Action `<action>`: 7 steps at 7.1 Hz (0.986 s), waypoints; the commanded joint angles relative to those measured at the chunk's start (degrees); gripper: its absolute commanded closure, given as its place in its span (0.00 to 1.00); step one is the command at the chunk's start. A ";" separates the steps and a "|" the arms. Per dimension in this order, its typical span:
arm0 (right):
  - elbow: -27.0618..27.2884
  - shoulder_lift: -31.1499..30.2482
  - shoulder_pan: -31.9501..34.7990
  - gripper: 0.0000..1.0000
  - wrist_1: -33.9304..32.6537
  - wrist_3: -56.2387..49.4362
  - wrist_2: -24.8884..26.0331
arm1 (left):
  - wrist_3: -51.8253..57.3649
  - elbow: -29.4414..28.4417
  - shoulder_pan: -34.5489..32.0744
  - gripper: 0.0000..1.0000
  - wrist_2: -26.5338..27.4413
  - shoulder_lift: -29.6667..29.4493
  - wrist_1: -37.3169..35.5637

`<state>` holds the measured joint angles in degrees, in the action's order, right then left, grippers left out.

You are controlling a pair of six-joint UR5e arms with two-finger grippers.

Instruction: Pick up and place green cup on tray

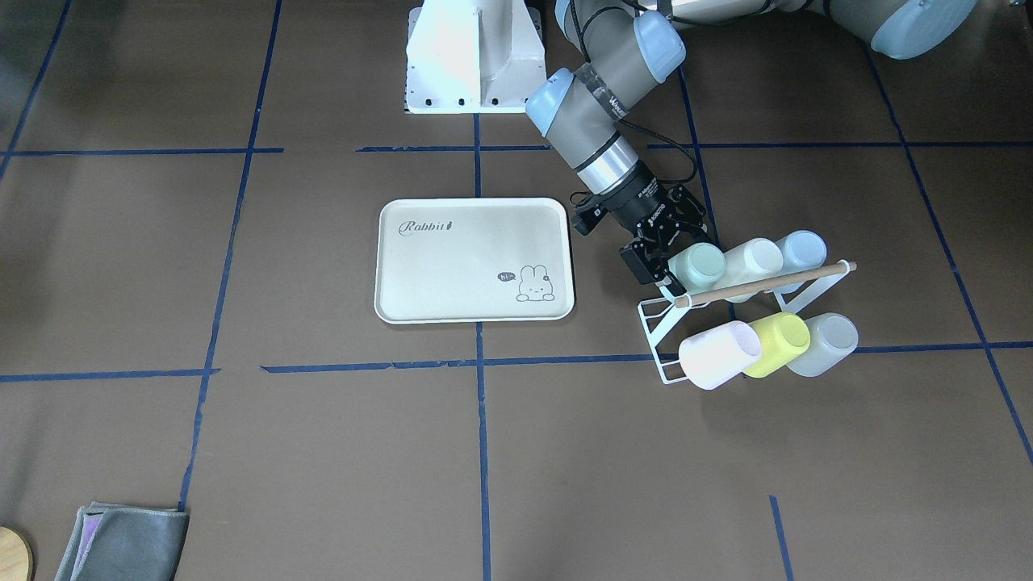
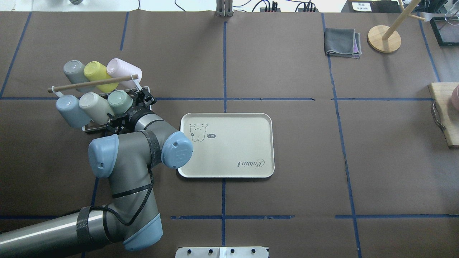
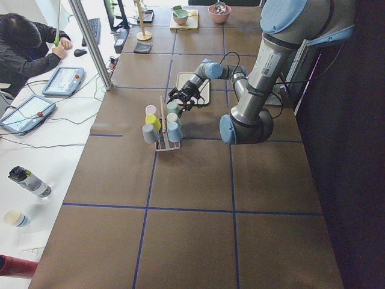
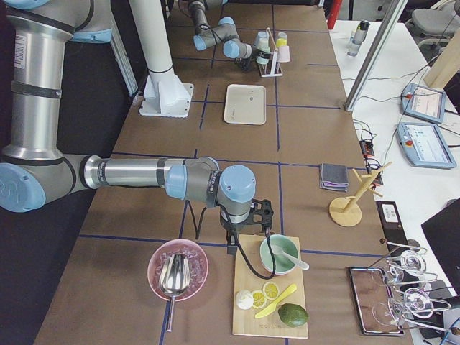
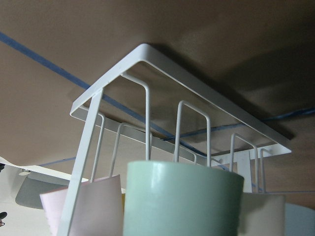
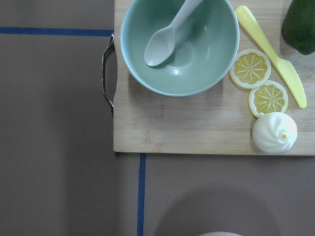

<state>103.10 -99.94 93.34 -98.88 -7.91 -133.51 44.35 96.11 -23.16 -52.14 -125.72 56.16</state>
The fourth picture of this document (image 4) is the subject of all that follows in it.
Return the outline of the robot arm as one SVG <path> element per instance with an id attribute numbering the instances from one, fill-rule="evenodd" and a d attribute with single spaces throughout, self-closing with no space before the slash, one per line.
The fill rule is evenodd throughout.
<path id="1" fill-rule="evenodd" d="M 226 57 L 242 60 L 246 68 L 249 61 L 264 58 L 265 53 L 242 42 L 231 17 L 223 17 L 216 27 L 211 27 L 207 21 L 206 12 L 210 9 L 222 7 L 227 1 L 188 1 L 187 10 L 195 26 L 193 42 L 198 51 L 208 49 L 218 44 L 223 45 Z"/>
<path id="2" fill-rule="evenodd" d="M 58 126 L 57 145 L 72 154 L 106 156 L 115 148 L 122 123 L 127 117 L 127 98 L 121 95 L 121 73 L 108 45 L 68 44 L 65 55 L 64 90 L 67 93 Z M 112 222 L 124 226 L 128 235 L 145 223 L 170 225 L 165 209 L 169 203 L 154 188 L 129 190 L 106 188 L 113 196 L 100 212 L 114 211 Z M 80 191 L 61 198 L 37 211 L 1 211 L 1 261 L 21 259 L 62 260 L 69 255 L 85 217 L 95 221 L 90 209 L 92 191 Z"/>

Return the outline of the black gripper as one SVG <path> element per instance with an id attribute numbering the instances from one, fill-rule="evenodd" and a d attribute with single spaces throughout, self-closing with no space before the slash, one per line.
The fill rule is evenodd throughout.
<path id="1" fill-rule="evenodd" d="M 223 228 L 226 230 L 226 240 L 227 240 L 227 246 L 226 246 L 226 253 L 228 255 L 236 256 L 236 253 L 238 252 L 238 245 L 236 244 L 239 233 L 249 225 L 251 219 L 250 217 L 247 217 L 244 221 L 241 223 L 234 224 L 230 222 L 230 220 L 227 219 L 226 215 L 222 211 L 220 214 L 220 222 Z"/>
<path id="2" fill-rule="evenodd" d="M 249 57 L 246 58 L 237 58 L 235 63 L 242 69 L 242 70 L 251 70 L 252 63 L 255 63 L 257 58 L 262 55 L 261 50 L 255 50 L 251 53 Z"/>

